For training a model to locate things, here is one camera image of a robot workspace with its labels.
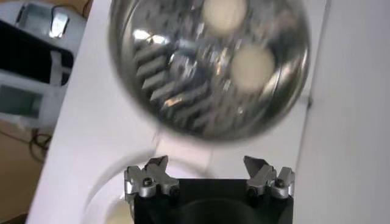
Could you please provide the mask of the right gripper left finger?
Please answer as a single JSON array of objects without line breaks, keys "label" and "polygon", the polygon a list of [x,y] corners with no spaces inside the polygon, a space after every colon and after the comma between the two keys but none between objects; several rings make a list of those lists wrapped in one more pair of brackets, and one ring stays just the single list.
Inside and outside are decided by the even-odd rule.
[{"label": "right gripper left finger", "polygon": [[152,198],[158,194],[157,188],[163,195],[177,198],[180,195],[180,182],[166,173],[168,156],[150,159],[140,169],[138,166],[129,166],[124,171],[125,200],[132,203],[136,196]]}]

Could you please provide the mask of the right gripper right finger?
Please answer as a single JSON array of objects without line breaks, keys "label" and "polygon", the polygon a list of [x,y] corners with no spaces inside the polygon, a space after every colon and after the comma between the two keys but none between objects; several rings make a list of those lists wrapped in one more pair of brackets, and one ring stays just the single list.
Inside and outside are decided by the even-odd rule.
[{"label": "right gripper right finger", "polygon": [[244,156],[244,165],[250,178],[246,181],[247,194],[257,198],[270,194],[276,199],[287,199],[294,196],[295,173],[290,167],[277,170],[264,159]]}]

